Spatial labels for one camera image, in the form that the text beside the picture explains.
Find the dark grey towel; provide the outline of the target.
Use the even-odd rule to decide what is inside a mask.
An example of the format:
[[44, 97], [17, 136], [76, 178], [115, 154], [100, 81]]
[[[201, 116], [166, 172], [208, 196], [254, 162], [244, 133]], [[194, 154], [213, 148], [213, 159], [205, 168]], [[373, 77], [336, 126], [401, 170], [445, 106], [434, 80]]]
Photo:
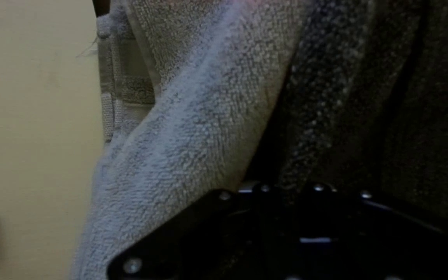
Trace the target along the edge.
[[448, 0], [126, 0], [154, 106], [106, 144], [70, 280], [218, 189], [376, 189], [448, 218]]

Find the grey tufted sofa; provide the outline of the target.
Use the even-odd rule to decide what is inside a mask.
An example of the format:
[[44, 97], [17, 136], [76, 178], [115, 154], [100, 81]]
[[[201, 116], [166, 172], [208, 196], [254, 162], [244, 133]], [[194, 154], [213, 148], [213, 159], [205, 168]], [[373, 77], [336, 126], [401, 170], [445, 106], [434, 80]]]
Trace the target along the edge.
[[129, 134], [154, 106], [151, 74], [132, 32], [126, 0], [109, 0], [109, 11], [96, 19], [103, 134], [110, 144]]

